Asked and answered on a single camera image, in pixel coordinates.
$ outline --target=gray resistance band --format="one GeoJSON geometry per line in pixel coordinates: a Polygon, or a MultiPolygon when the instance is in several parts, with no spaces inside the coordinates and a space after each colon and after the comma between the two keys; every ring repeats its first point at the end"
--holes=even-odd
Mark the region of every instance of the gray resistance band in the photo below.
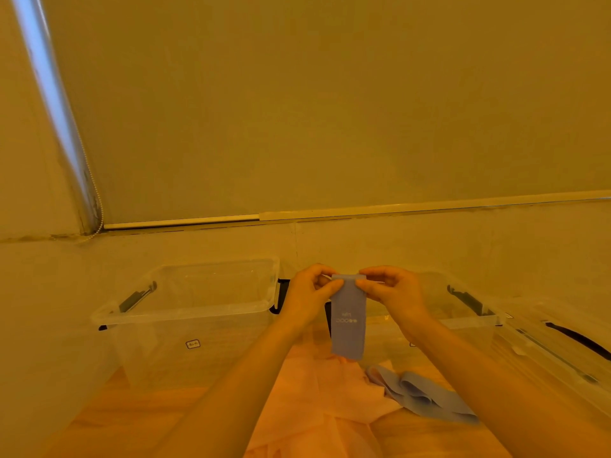
{"type": "Polygon", "coordinates": [[[355,280],[366,280],[364,275],[333,275],[332,280],[344,280],[342,288],[331,298],[331,352],[350,360],[363,358],[365,350],[364,291],[355,280]]]}
{"type": "Polygon", "coordinates": [[[479,423],[475,413],[456,392],[444,389],[419,374],[406,371],[399,377],[397,373],[377,364],[367,368],[367,377],[372,383],[385,387],[388,395],[416,415],[479,423]]]}

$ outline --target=person's right hand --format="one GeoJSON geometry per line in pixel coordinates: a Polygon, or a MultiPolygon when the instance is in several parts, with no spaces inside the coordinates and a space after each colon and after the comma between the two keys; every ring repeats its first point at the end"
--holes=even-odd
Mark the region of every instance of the person's right hand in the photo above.
{"type": "Polygon", "coordinates": [[[416,274],[389,266],[369,267],[359,273],[367,279],[356,280],[357,287],[366,292],[369,299],[382,303],[408,340],[415,342],[411,329],[432,318],[424,305],[416,274]]]}

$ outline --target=orange cloth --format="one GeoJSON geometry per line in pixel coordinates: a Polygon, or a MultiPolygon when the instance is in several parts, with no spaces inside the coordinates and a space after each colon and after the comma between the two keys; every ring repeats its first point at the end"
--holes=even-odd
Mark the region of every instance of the orange cloth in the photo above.
{"type": "Polygon", "coordinates": [[[310,344],[287,356],[245,458],[378,458],[369,424],[401,406],[357,363],[315,359],[310,344]]]}

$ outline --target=small white label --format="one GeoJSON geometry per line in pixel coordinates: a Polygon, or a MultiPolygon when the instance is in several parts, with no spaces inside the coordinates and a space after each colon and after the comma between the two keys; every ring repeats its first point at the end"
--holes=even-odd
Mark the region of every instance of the small white label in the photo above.
{"type": "Polygon", "coordinates": [[[196,349],[197,347],[202,347],[199,342],[199,339],[193,339],[192,341],[185,342],[187,349],[196,349]]]}

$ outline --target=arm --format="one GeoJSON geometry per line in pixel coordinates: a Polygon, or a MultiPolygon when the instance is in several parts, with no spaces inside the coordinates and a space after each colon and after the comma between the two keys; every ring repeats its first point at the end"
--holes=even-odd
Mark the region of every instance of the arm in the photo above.
{"type": "Polygon", "coordinates": [[[611,440],[602,431],[435,320],[424,306],[416,275],[395,267],[372,267],[361,274],[368,279],[357,286],[386,306],[403,335],[422,349],[512,455],[611,456],[611,440]]]}
{"type": "Polygon", "coordinates": [[[314,265],[291,280],[282,312],[237,363],[172,429],[155,455],[241,458],[291,346],[343,285],[314,265]]]}

